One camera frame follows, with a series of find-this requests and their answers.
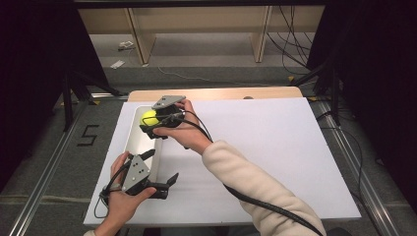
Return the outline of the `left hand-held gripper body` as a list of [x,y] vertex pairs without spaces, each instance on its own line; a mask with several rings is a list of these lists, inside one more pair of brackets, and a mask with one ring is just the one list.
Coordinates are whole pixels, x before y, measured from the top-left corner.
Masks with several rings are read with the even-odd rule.
[[142,190],[155,185],[156,174],[157,158],[153,156],[142,158],[137,154],[132,158],[123,178],[122,191],[135,196]]

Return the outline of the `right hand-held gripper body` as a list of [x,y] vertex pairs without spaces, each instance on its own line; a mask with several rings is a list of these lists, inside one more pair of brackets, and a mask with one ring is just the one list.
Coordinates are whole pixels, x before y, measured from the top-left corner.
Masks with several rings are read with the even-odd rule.
[[158,124],[162,127],[178,127],[185,115],[176,104],[186,98],[185,95],[163,95],[151,108],[155,111]]

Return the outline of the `yellow tennis ball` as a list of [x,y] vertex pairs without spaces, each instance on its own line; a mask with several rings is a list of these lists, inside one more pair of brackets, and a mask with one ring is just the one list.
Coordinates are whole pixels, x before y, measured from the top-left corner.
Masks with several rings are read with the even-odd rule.
[[140,124],[144,126],[153,126],[158,123],[159,123],[159,120],[156,117],[155,110],[146,111],[140,119]]

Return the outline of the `white plastic bin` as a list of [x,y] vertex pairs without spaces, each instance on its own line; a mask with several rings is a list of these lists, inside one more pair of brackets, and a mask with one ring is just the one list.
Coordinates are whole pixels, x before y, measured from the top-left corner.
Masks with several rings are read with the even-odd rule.
[[151,111],[151,107],[149,105],[137,105],[134,107],[133,114],[131,115],[132,122],[129,128],[125,150],[127,150],[130,154],[142,154],[150,149],[155,150],[154,156],[145,160],[145,165],[149,168],[149,180],[156,182],[160,154],[162,150],[162,140],[151,139],[140,128],[142,117],[148,111]]

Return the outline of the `person's right hand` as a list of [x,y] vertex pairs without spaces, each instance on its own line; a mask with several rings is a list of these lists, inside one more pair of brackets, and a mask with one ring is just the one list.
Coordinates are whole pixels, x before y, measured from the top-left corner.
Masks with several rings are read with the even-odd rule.
[[200,120],[190,100],[184,99],[176,106],[185,110],[185,122],[176,128],[159,127],[153,132],[158,136],[167,136],[176,140],[184,148],[190,148],[198,154],[203,154],[212,141],[202,132]]

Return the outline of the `person's left hand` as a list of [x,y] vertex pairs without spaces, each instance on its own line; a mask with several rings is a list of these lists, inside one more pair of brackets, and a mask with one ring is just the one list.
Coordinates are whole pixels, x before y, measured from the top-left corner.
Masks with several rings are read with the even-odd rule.
[[135,196],[122,191],[112,192],[109,197],[109,213],[106,222],[114,229],[120,229],[135,214],[138,206],[156,192],[153,187],[146,188]]

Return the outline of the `wooden table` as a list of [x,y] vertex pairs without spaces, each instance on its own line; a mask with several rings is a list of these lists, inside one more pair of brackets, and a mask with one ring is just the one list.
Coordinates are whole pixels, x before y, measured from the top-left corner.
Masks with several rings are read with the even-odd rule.
[[158,101],[163,95],[185,95],[191,100],[221,100],[252,97],[259,99],[302,97],[296,87],[266,88],[189,88],[189,89],[154,89],[134,90],[129,94],[129,102]]

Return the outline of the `black metal stand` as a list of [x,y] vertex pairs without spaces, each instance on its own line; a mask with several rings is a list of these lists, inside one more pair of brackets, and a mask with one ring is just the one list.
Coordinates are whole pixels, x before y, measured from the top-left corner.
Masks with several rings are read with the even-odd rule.
[[65,110],[65,131],[68,131],[74,123],[72,93],[79,101],[90,101],[92,100],[92,93],[89,91],[88,86],[97,87],[114,96],[125,95],[125,92],[112,88],[109,84],[95,80],[84,73],[78,71],[67,72],[62,80],[62,94]]
[[340,125],[338,117],[338,94],[339,94],[339,78],[334,68],[333,62],[327,59],[322,65],[304,75],[300,79],[293,80],[290,85],[299,87],[306,84],[311,79],[316,78],[313,88],[315,95],[324,95],[330,92],[330,111],[328,112],[337,126]]

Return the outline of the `wooden shelf unit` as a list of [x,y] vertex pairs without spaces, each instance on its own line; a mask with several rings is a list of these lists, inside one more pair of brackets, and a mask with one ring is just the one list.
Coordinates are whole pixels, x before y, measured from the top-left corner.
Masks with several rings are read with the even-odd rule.
[[149,61],[159,33],[246,32],[260,63],[269,32],[315,32],[324,7],[250,6],[81,9],[90,34],[130,34],[138,62]]

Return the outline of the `white board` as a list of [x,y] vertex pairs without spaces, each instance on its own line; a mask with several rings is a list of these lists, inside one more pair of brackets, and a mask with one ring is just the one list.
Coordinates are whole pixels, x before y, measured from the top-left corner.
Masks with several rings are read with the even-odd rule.
[[[125,150],[133,109],[123,104],[98,187]],[[198,100],[194,109],[215,140],[225,140],[306,202],[321,219],[354,219],[360,212],[342,178],[308,101],[298,98]],[[249,224],[251,216],[204,167],[172,139],[162,141],[156,182],[178,173],[166,200],[147,200],[130,225],[139,227]]]

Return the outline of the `dark curtain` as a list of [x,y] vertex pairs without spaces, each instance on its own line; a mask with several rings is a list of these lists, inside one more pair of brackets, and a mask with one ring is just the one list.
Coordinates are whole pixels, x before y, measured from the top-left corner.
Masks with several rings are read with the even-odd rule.
[[337,55],[342,93],[396,186],[417,210],[417,0],[329,0],[308,66]]
[[0,0],[0,192],[67,87],[108,85],[75,0]]

